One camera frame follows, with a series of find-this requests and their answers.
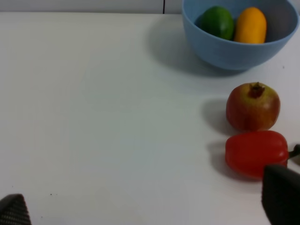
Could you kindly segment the left gripper carbon fibre left finger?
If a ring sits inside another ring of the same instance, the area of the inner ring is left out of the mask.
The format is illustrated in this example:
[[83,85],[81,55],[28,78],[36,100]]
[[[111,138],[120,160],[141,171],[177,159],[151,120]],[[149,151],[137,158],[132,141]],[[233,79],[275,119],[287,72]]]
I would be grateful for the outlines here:
[[22,194],[10,194],[0,200],[0,225],[31,225]]

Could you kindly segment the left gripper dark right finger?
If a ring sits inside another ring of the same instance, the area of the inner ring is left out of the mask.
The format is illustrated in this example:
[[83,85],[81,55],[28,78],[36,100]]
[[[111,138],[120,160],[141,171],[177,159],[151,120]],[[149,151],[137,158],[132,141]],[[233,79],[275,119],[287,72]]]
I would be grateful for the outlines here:
[[272,225],[300,225],[300,175],[268,165],[262,180],[262,206]]

